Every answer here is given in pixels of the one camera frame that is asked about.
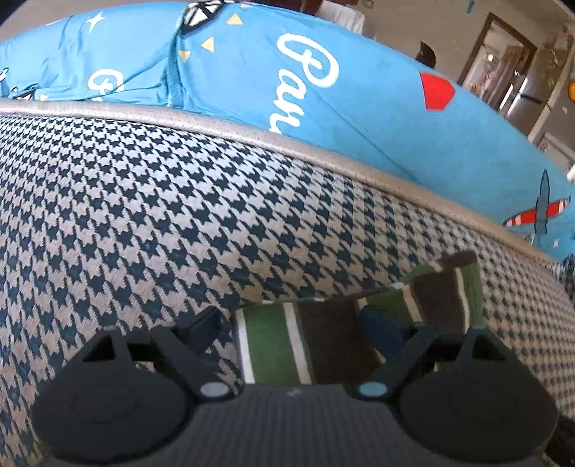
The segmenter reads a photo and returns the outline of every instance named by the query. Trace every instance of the black and white houndstooth pattern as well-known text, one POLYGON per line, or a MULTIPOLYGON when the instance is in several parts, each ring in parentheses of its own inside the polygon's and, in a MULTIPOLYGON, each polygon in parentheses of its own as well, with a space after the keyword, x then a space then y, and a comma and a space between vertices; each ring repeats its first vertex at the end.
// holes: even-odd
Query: black and white houndstooth pattern
MULTIPOLYGON (((341 175, 202 134, 0 116, 0 465, 37 465, 39 389, 100 326, 387 285, 475 249, 491 328, 575 416, 575 313, 544 268, 341 175)), ((210 350, 234 380, 228 336, 210 350)))

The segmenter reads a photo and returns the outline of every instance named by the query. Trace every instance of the gray ribbed surface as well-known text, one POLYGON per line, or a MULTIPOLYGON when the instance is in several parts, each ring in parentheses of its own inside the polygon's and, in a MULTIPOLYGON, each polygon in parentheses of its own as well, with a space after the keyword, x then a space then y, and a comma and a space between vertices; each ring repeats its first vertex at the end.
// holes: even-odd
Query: gray ribbed surface
MULTIPOLYGON (((48 461, 45 467, 71 464, 48 461)), ((340 386, 246 387, 233 401, 202 407, 162 455, 124 467, 456 467, 408 438, 387 406, 340 386)), ((536 459, 505 464, 541 467, 536 459)))

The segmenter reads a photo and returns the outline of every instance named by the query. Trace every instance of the silver screw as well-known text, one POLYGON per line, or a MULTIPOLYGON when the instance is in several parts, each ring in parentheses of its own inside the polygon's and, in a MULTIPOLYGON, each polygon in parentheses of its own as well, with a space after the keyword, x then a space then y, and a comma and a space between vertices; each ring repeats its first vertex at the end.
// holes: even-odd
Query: silver screw
POLYGON ((221 399, 230 393, 229 386, 221 381, 207 382, 200 387, 200 392, 209 399, 221 399))
POLYGON ((376 399, 378 397, 382 397, 382 396, 386 395, 387 391, 388 391, 388 387, 381 382, 369 381, 369 382, 364 382, 358 388, 358 390, 359 390, 359 393, 363 397, 369 397, 371 399, 376 399))

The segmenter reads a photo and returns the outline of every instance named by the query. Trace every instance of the wooden door frame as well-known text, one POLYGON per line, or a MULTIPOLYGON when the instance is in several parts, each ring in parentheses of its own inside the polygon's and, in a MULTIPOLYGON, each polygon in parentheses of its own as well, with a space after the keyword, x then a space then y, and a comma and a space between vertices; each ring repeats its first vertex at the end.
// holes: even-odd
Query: wooden door frame
POLYGON ((483 28, 481 29, 481 32, 479 33, 479 36, 477 37, 477 40, 475 41, 475 45, 473 46, 473 50, 471 51, 471 54, 469 55, 467 63, 465 64, 463 71, 461 72, 461 75, 459 76, 459 79, 457 80, 457 84, 459 84, 460 86, 465 81, 465 78, 467 77, 467 73, 469 73, 469 70, 471 70, 471 67, 473 66, 473 62, 475 61, 475 57, 477 56, 479 49, 483 45, 483 42, 485 40, 485 36, 489 32, 489 28, 491 27, 492 23, 497 24, 505 32, 509 33, 511 36, 513 36, 515 39, 517 39, 519 42, 521 42, 523 47, 525 47, 525 49, 528 51, 529 56, 525 60, 525 63, 523 64, 523 68, 519 72, 522 75, 527 74, 527 70, 529 70, 529 66, 531 65, 531 62, 533 61, 533 57, 535 56, 535 53, 537 51, 537 47, 535 46, 535 44, 533 42, 531 42, 528 38, 526 38, 523 34, 521 34, 517 29, 515 29, 509 23, 506 23, 499 16, 493 14, 492 12, 489 12, 489 14, 487 15, 487 19, 485 20, 485 23, 483 24, 483 28))

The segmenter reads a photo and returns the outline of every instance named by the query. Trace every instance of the brown stripe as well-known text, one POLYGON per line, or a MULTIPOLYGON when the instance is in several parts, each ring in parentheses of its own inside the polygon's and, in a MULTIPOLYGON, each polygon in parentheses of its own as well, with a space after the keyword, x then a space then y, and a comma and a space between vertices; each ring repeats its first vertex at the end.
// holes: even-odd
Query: brown stripe
POLYGON ((309 349, 316 384, 357 384, 381 365, 361 339, 355 298, 297 304, 300 333, 309 349))
POLYGON ((477 254, 473 250, 459 251, 453 255, 446 255, 440 258, 438 263, 444 269, 464 267, 477 262, 477 254))
POLYGON ((463 332, 465 317, 453 270, 416 277, 411 287, 423 321, 438 326, 440 332, 463 332))

